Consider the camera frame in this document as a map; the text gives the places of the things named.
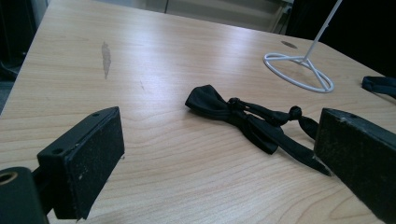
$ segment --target black strap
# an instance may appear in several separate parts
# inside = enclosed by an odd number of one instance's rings
[[[396,78],[394,77],[364,77],[361,86],[367,91],[396,98]]]
[[[289,113],[284,113],[243,102],[238,98],[231,98],[225,102],[210,85],[194,88],[186,101],[186,106],[206,117],[223,120],[238,127],[250,142],[268,154],[273,154],[278,147],[282,147],[295,160],[325,175],[331,175],[330,171],[315,159],[313,150],[298,144],[281,129],[288,121],[298,120],[300,127],[315,139],[318,124],[304,117],[298,106],[292,107]]]

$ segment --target white wire stand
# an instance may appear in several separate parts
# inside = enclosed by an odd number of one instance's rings
[[[309,60],[309,55],[311,54],[312,50],[314,49],[314,46],[318,43],[321,35],[323,34],[324,30],[329,26],[329,22],[332,19],[332,16],[334,15],[335,11],[337,10],[337,8],[340,6],[341,2],[343,0],[338,0],[334,7],[332,8],[332,11],[330,12],[329,17],[326,19],[326,21],[323,23],[323,26],[321,27],[321,29],[319,30],[319,33],[317,35],[317,37],[315,38],[314,42],[312,43],[311,47],[309,48],[308,52],[305,54],[305,56],[287,56],[284,54],[279,54],[279,53],[268,53],[265,54],[263,57],[264,63],[268,66],[268,68],[273,71],[275,74],[277,74],[278,76],[282,77],[283,79],[287,80],[288,82],[299,86],[301,88],[304,88],[306,90],[310,90],[310,91],[317,91],[317,92],[331,92],[332,90],[334,90],[334,84],[332,83],[332,81],[326,77],[326,75],[324,75],[322,72],[320,72]],[[322,88],[317,88],[317,87],[313,87],[313,86],[309,86],[306,85],[302,82],[299,82],[297,80],[294,80],[291,77],[288,77],[286,75],[284,75],[283,73],[281,73],[279,70],[277,70],[275,67],[273,67],[270,62],[271,61],[292,61],[295,62],[297,64],[300,64],[308,69],[310,69],[315,76],[317,77],[320,85]]]

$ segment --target wood grain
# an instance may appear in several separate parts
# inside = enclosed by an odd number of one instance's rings
[[[297,47],[292,49],[281,41]],[[111,52],[108,74],[102,46]],[[262,62],[304,55],[311,41],[95,1],[52,0],[0,118],[0,169],[37,167],[35,155],[94,111],[120,107],[125,159],[83,223],[381,223],[336,177],[269,156],[234,126],[184,106],[211,84],[224,99],[318,120],[321,108],[354,113],[396,133],[396,102],[361,88],[380,76],[318,44],[311,61],[332,93],[295,87]],[[291,76],[314,83],[294,63]],[[310,141],[290,123],[285,133]],[[50,213],[51,223],[58,220]]]

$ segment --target wooden table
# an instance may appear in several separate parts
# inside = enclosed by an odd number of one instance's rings
[[[281,41],[288,41],[292,49]],[[354,113],[396,133],[395,100],[361,88],[375,71],[323,44],[311,55],[331,93],[293,86],[262,62],[268,52],[304,55],[311,41],[119,7],[52,0],[0,118],[0,169],[34,170],[36,154],[80,120],[118,105],[125,159],[84,223],[378,223],[336,177],[279,150],[253,146],[234,126],[184,106],[194,87],[280,111],[298,105]],[[105,61],[111,64],[108,74]],[[295,63],[279,65],[313,83]],[[284,128],[314,143],[296,122]],[[58,220],[51,223],[75,223]]]

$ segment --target gray floor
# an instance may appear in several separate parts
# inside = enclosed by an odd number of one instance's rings
[[[6,104],[13,85],[14,82],[11,81],[0,81],[0,115],[3,112],[4,105]]]

